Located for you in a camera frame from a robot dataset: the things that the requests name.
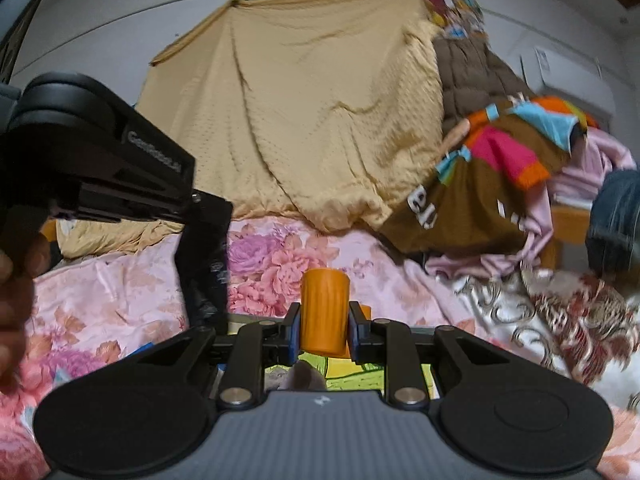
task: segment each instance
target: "pink bed sheet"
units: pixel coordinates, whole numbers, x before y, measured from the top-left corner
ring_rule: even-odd
[[[0,396],[0,480],[35,480],[47,472],[31,417],[52,388],[185,328],[172,259],[177,240],[171,235],[139,254],[110,254],[37,280],[20,387]],[[305,270],[333,267],[349,275],[351,297],[371,306],[374,317],[455,324],[490,339],[449,288],[366,232],[323,236],[283,218],[233,222],[228,255],[236,314],[282,316],[299,298]],[[600,470],[640,479],[640,420],[615,408],[614,414],[616,432]]]

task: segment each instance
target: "wooden furniture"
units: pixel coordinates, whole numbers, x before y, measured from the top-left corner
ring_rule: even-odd
[[[559,269],[562,266],[562,244],[582,245],[589,228],[591,212],[567,205],[551,206],[554,237],[540,253],[540,266]]]

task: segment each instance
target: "white air conditioner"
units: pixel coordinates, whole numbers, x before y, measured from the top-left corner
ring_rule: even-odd
[[[611,88],[583,65],[539,46],[521,59],[525,81],[535,93],[565,98],[607,122],[615,115]]]

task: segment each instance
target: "ridged orange container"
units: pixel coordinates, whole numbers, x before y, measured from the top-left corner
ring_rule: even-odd
[[[349,277],[337,269],[311,269],[302,276],[300,348],[321,356],[341,355],[347,341]]]
[[[360,305],[360,309],[368,320],[371,321],[371,307],[369,305]],[[349,342],[347,341],[344,345],[344,352],[341,355],[328,355],[327,357],[335,357],[336,359],[351,359],[351,352],[349,352]]]

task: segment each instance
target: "black device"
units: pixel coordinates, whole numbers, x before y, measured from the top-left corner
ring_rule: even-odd
[[[355,302],[351,356],[384,367],[384,393],[265,394],[264,368],[298,358],[303,310],[226,335],[231,204],[194,190],[193,157],[91,78],[0,85],[0,172],[0,248],[18,266],[47,216],[185,224],[175,263],[192,328],[42,401],[51,480],[600,477],[613,422],[594,391],[455,327],[368,321]]]

